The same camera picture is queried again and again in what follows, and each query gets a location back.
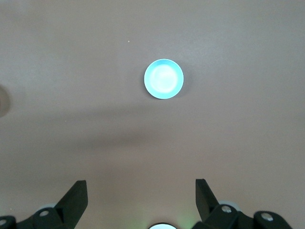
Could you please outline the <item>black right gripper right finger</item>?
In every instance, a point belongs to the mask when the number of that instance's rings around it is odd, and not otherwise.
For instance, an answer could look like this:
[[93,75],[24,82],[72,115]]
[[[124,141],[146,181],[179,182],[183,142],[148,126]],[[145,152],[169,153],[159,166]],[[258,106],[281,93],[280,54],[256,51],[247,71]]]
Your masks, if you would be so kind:
[[195,200],[201,221],[196,229],[290,229],[280,215],[257,211],[253,217],[245,215],[230,204],[220,204],[205,179],[196,179]]

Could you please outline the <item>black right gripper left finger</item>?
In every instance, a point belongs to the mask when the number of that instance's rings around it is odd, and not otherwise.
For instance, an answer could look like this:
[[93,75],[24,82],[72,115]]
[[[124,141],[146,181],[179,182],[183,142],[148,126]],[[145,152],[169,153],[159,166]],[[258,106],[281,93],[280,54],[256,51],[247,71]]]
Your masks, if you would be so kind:
[[87,183],[79,180],[54,207],[42,208],[17,222],[14,216],[0,218],[2,229],[73,229],[88,206]]

